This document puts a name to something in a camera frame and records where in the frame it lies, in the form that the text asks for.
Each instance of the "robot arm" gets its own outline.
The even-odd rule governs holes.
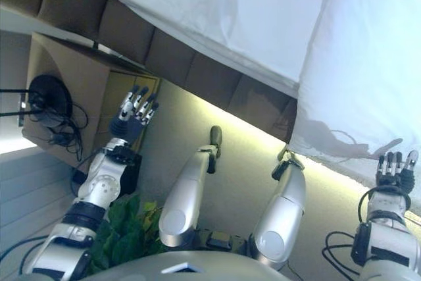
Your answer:
[[[83,276],[90,262],[88,250],[96,237],[96,231],[110,204],[120,194],[120,178],[135,157],[127,139],[132,140],[133,130],[139,133],[149,123],[157,108],[151,107],[146,120],[141,117],[130,120],[147,89],[143,89],[135,98],[136,91],[137,88],[134,88],[128,93],[120,106],[120,113],[111,123],[115,127],[111,127],[111,132],[113,134],[113,130],[117,131],[118,137],[108,142],[95,156],[77,198],[31,260],[26,274],[39,273],[62,281],[78,280]]]
[[[168,247],[186,245],[194,236],[202,202],[206,173],[215,172],[220,155],[222,131],[219,126],[210,130],[210,145],[200,147],[184,165],[166,198],[159,219],[159,236]]]
[[[359,280],[421,280],[420,244],[404,220],[418,152],[409,153],[403,168],[401,157],[388,153],[386,164],[385,157],[379,159],[378,186],[369,191],[366,222],[358,227],[351,253],[363,266]]]
[[[272,173],[278,186],[249,238],[252,257],[275,270],[291,254],[305,207],[304,166],[291,155]]]

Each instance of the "robot finger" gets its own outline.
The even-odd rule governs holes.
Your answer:
[[[411,151],[408,154],[407,161],[405,162],[404,169],[414,171],[415,164],[418,160],[418,151]]]
[[[402,153],[400,151],[396,152],[396,168],[395,168],[395,175],[400,174],[402,171]]]
[[[141,120],[142,117],[145,115],[148,106],[151,104],[151,102],[155,99],[156,95],[152,93],[144,102],[144,104],[140,107],[140,109],[136,113],[136,119]]]
[[[149,91],[149,88],[146,86],[144,87],[139,94],[137,95],[135,101],[133,102],[133,108],[136,109],[139,107],[140,105],[140,101],[142,100],[143,97],[145,97],[145,94]]]
[[[130,90],[126,97],[124,98],[123,102],[121,102],[121,106],[120,109],[129,101],[131,101],[133,99],[133,96],[135,95],[135,93],[139,90],[139,86],[138,85],[134,85],[132,90]]]
[[[147,126],[151,122],[152,116],[155,114],[155,112],[157,111],[158,107],[159,107],[159,103],[154,103],[152,105],[151,110],[149,110],[149,112],[141,120],[141,124],[143,126]]]
[[[393,171],[393,153],[390,151],[387,153],[387,162],[386,162],[386,176],[391,176]]]

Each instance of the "bed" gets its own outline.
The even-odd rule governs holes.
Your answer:
[[[120,1],[296,97],[289,147],[300,154],[373,186],[380,154],[421,150],[421,0]],[[416,182],[418,212],[420,193]]]

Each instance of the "black cable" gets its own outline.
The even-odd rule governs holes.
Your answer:
[[[48,235],[45,235],[45,236],[38,236],[38,237],[33,237],[33,238],[28,238],[27,240],[21,240],[20,242],[18,242],[18,243],[16,243],[16,244],[14,244],[13,246],[10,246],[9,248],[7,248],[6,250],[5,250],[5,252],[4,253],[2,253],[1,254],[1,256],[0,256],[0,262],[1,261],[3,261],[3,259],[12,251],[12,250],[14,250],[15,248],[17,248],[17,247],[19,247],[19,246],[21,246],[21,245],[24,245],[25,243],[30,243],[30,242],[34,242],[34,241],[36,241],[36,240],[44,240],[45,238],[47,238],[48,237]]]
[[[407,210],[410,207],[410,197],[409,197],[409,195],[407,193],[405,193],[404,191],[402,191],[401,188],[399,188],[397,186],[393,186],[393,185],[377,186],[375,188],[371,188],[366,193],[364,193],[362,195],[361,199],[360,199],[360,202],[358,203],[358,220],[360,221],[360,223],[362,223],[362,216],[361,216],[362,202],[364,202],[364,199],[365,199],[365,197],[367,195],[370,195],[373,192],[385,192],[385,193],[391,193],[391,194],[396,194],[396,195],[402,195],[405,198]]]
[[[42,241],[42,242],[40,242],[40,243],[37,243],[37,244],[35,244],[35,245],[33,245],[27,252],[26,252],[26,254],[25,254],[25,256],[22,258],[22,260],[21,260],[21,262],[20,262],[20,266],[19,266],[19,275],[21,275],[22,273],[23,273],[23,270],[24,270],[24,266],[25,266],[25,261],[26,261],[26,259],[28,258],[28,256],[30,255],[30,253],[36,248],[36,247],[39,247],[40,245],[42,245],[43,243],[45,242],[45,240],[44,241]]]
[[[339,266],[341,266],[342,268],[344,268],[346,271],[348,271],[348,272],[350,272],[350,273],[353,273],[353,274],[356,274],[357,276],[359,276],[360,274],[357,272],[357,271],[355,271],[355,270],[353,270],[353,269],[351,269],[351,268],[349,268],[349,267],[347,267],[347,266],[345,266],[343,263],[341,263],[336,257],[335,257],[335,255],[332,253],[332,251],[330,250],[330,245],[329,245],[329,239],[333,236],[333,235],[344,235],[344,236],[347,236],[347,237],[350,237],[350,238],[352,238],[352,239],[354,239],[354,236],[352,236],[352,235],[350,235],[350,234],[348,234],[348,233],[346,233],[346,232],[339,232],[339,231],[334,231],[334,232],[330,232],[327,236],[326,236],[326,239],[324,240],[324,243],[325,243],[325,245],[326,245],[326,250],[328,251],[328,253],[329,253],[329,255],[332,257],[332,259],[339,265]]]
[[[76,174],[76,172],[78,171],[78,169],[84,164],[86,163],[86,161],[90,158],[92,158],[94,155],[98,154],[98,152],[100,152],[100,150],[102,150],[102,148],[100,149],[96,149],[95,151],[93,151],[91,153],[91,155],[89,155],[88,157],[86,157],[83,161],[81,161],[75,168],[73,168],[73,173],[72,176],[70,177],[70,190],[72,191],[73,196],[77,197],[78,194],[74,191],[73,188],[73,177]]]
[[[301,276],[298,274],[297,271],[295,271],[295,269],[293,267],[291,267],[291,265],[289,264],[289,260],[287,260],[287,266],[288,269],[300,280],[300,281],[304,281],[303,278],[301,278]]]
[[[84,116],[85,116],[85,124],[83,125],[83,126],[80,126],[79,127],[79,129],[81,129],[81,130],[83,130],[86,126],[88,126],[88,124],[89,124],[89,117],[88,117],[88,115],[87,115],[87,113],[86,113],[86,111],[84,110],[84,108],[82,108],[80,105],[78,105],[77,103],[75,103],[75,102],[73,102],[72,103],[72,106],[73,107],[76,107],[76,108],[79,108],[82,112],[83,112],[83,114],[84,114]]]
[[[361,216],[361,207],[362,207],[362,202],[364,202],[364,199],[367,195],[371,194],[372,192],[374,192],[375,188],[372,188],[370,190],[368,190],[366,193],[364,193],[358,203],[358,220],[360,221],[360,223],[362,223],[362,216]]]
[[[349,281],[354,281],[354,279],[352,279],[348,274],[346,274],[345,272],[343,272],[326,254],[325,252],[328,249],[337,249],[337,248],[348,248],[348,247],[352,247],[353,245],[351,244],[340,244],[340,245],[332,245],[329,247],[325,247],[322,249],[322,256],[333,266],[333,268],[336,269],[336,271],[338,271],[340,274],[342,274],[344,277],[346,277],[346,279],[348,279]]]

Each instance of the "leaf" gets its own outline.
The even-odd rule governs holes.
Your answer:
[[[124,221],[122,225],[122,234],[126,235],[132,232],[139,232],[140,230],[143,231],[142,223],[139,218],[134,217]]]
[[[111,234],[111,225],[106,220],[103,220],[101,224],[98,227],[97,231],[97,237],[95,237],[95,241],[98,242],[105,242],[105,240],[110,236]]]
[[[119,265],[139,258],[142,253],[143,247],[140,244],[139,232],[132,232],[122,237],[115,245],[111,261],[114,265]]]
[[[166,251],[165,245],[161,243],[159,239],[155,240],[147,249],[147,253],[145,255],[156,255],[158,253],[164,253]]]
[[[91,261],[87,268],[87,275],[91,276],[92,274],[101,272],[104,269],[99,268],[94,261]]]
[[[146,230],[146,239],[154,240],[159,232],[159,218],[161,217],[162,209],[155,209],[149,217],[149,227]]]
[[[126,203],[126,217],[134,218],[139,212],[140,196],[138,194],[134,195]]]
[[[122,223],[126,218],[126,206],[122,202],[117,202],[110,207],[108,211],[108,218],[110,219],[110,225],[118,233],[121,233]]]
[[[96,260],[97,262],[101,262],[101,257],[104,256],[104,243],[106,242],[107,238],[110,236],[112,228],[110,223],[103,220],[102,223],[98,227],[97,236],[95,237],[95,241],[89,252],[92,255],[92,260]]]
[[[145,204],[143,205],[143,211],[147,212],[147,211],[153,211],[157,208],[157,202],[145,202]]]
[[[117,244],[119,239],[120,239],[120,235],[115,230],[113,230],[110,236],[108,236],[107,240],[104,243],[103,251],[106,255],[111,257],[114,247]]]
[[[96,267],[102,270],[108,269],[110,267],[110,259],[107,255],[105,255],[104,252],[99,258],[93,259],[93,262],[95,263]]]

